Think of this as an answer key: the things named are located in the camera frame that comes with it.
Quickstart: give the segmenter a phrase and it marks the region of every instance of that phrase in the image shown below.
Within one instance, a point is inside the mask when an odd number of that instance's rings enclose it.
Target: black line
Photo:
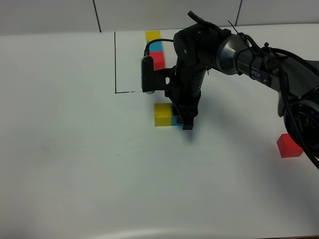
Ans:
[[[122,94],[122,93],[136,93],[141,91],[123,91],[123,92],[116,92],[116,94]]]
[[[96,20],[98,21],[98,25],[99,25],[99,30],[100,30],[100,32],[102,32],[99,17],[98,17],[98,12],[96,11],[95,1],[94,0],[92,0],[92,1],[93,1],[94,10],[95,10]]]
[[[116,94],[116,37],[114,32],[114,62],[115,62],[115,94]]]
[[[240,9],[241,9],[241,4],[242,4],[242,3],[243,3],[243,0],[240,0],[240,4],[239,4],[239,9],[238,9],[238,13],[237,13],[237,18],[236,18],[235,26],[237,26],[237,22],[238,22],[239,13],[240,13]]]

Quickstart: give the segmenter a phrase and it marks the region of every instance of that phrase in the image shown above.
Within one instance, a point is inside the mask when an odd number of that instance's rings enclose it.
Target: white wall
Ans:
[[[174,29],[194,24],[192,10],[220,26],[235,24],[240,0],[95,0],[101,30]]]
[[[98,32],[92,0],[0,0],[0,35]]]
[[[319,23],[319,0],[243,0],[237,25]]]

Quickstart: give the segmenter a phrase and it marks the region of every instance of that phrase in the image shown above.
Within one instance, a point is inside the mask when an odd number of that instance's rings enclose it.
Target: blue block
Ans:
[[[163,51],[163,45],[160,41],[154,42],[150,45],[150,52]]]
[[[174,107],[174,104],[171,104],[171,125],[183,125],[182,123],[177,123],[176,121],[176,116],[174,116],[173,114],[173,107]]]

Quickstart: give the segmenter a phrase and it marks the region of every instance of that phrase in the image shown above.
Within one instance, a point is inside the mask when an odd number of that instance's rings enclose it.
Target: stacked blocks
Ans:
[[[146,42],[160,39],[160,31],[145,32]],[[161,70],[165,68],[163,45],[161,41],[154,42],[150,45],[150,56],[154,60],[154,70]]]
[[[173,126],[182,125],[177,123],[176,116],[173,114],[171,103],[154,104],[154,121],[155,126]]]
[[[288,133],[280,136],[277,145],[282,158],[299,157],[304,151],[293,141]]]

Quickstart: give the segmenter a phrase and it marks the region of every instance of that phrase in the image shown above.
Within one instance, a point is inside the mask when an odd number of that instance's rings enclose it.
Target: yellow block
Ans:
[[[145,35],[146,35],[147,42],[160,39],[160,31],[146,31]]]
[[[171,104],[154,104],[155,126],[171,126]]]

